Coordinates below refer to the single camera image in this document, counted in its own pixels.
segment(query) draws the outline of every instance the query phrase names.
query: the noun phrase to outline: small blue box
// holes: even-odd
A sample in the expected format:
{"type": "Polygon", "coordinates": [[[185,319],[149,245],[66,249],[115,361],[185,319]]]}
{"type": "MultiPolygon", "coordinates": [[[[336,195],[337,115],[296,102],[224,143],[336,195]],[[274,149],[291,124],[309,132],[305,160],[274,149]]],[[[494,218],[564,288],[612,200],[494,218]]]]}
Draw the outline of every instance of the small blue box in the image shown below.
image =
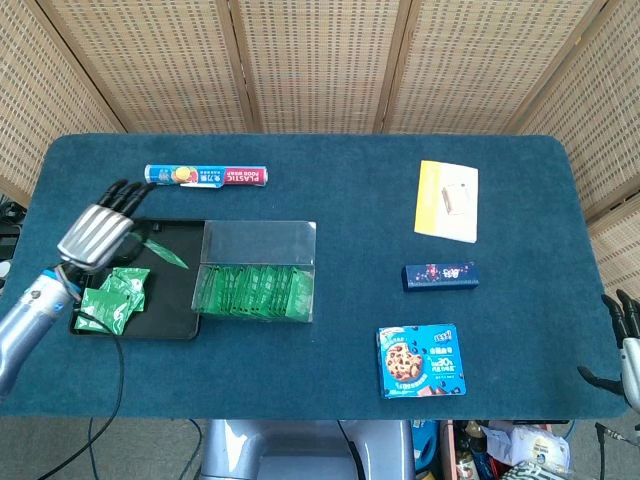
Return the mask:
{"type": "Polygon", "coordinates": [[[385,398],[467,392],[455,325],[380,328],[377,341],[385,398]]]}
{"type": "Polygon", "coordinates": [[[407,291],[476,288],[478,274],[473,262],[405,265],[402,281],[407,291]]]}

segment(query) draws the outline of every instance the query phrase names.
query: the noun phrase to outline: robotic hand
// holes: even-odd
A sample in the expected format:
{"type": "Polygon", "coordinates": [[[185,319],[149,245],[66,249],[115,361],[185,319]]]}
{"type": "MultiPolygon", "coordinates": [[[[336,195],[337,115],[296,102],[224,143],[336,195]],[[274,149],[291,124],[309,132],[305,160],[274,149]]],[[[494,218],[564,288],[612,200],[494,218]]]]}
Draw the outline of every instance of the robotic hand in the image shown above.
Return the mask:
{"type": "Polygon", "coordinates": [[[578,372],[594,387],[624,396],[629,405],[640,413],[640,303],[622,290],[616,291],[616,294],[622,308],[607,295],[602,296],[602,301],[609,309],[613,332],[620,350],[622,380],[596,377],[584,366],[578,367],[578,372]]]}
{"type": "Polygon", "coordinates": [[[109,264],[133,227],[129,216],[154,187],[153,183],[127,185],[126,180],[111,185],[58,243],[62,262],[44,270],[0,321],[0,404],[59,313],[72,300],[81,300],[76,282],[109,264]]]}

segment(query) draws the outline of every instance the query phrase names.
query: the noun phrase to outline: woven screen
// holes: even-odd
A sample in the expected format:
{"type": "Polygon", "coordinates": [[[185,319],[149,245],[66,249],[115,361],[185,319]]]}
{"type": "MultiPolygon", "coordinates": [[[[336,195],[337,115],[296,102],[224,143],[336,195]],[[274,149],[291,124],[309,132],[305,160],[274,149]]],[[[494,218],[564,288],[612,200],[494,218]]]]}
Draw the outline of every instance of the woven screen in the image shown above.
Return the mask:
{"type": "Polygon", "coordinates": [[[639,78],[640,2],[620,1],[522,124],[564,144],[587,212],[640,176],[639,78]]]}
{"type": "Polygon", "coordinates": [[[593,0],[423,0],[385,131],[499,133],[593,0]]]}
{"type": "Polygon", "coordinates": [[[374,131],[397,0],[239,3],[265,131],[374,131]]]}
{"type": "Polygon", "coordinates": [[[242,132],[218,3],[40,1],[129,131],[242,132]]]}
{"type": "Polygon", "coordinates": [[[23,205],[55,138],[122,128],[27,3],[0,2],[0,190],[23,205]]]}
{"type": "Polygon", "coordinates": [[[590,228],[591,244],[605,289],[640,298],[640,196],[590,228]]]}

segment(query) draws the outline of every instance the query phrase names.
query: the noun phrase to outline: blue table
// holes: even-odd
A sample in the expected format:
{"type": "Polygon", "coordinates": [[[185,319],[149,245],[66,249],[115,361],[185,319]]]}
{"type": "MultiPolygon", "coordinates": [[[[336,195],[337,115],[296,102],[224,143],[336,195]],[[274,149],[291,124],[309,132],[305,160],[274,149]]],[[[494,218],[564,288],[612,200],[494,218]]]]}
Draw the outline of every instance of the blue table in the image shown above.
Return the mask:
{"type": "MultiPolygon", "coordinates": [[[[88,203],[147,163],[255,164],[265,188],[158,188],[139,215],[317,222],[311,325],[203,321],[190,342],[126,341],[121,414],[209,418],[527,418],[621,413],[576,366],[619,362],[569,163],[549,137],[67,136],[49,149],[1,313],[88,203]],[[479,169],[478,242],[413,232],[420,161],[479,169]],[[405,293],[405,264],[474,260],[472,291],[405,293]],[[375,331],[455,323],[468,393],[384,400],[375,331]]],[[[25,364],[5,415],[106,416],[114,346],[58,322],[25,364]]]]}

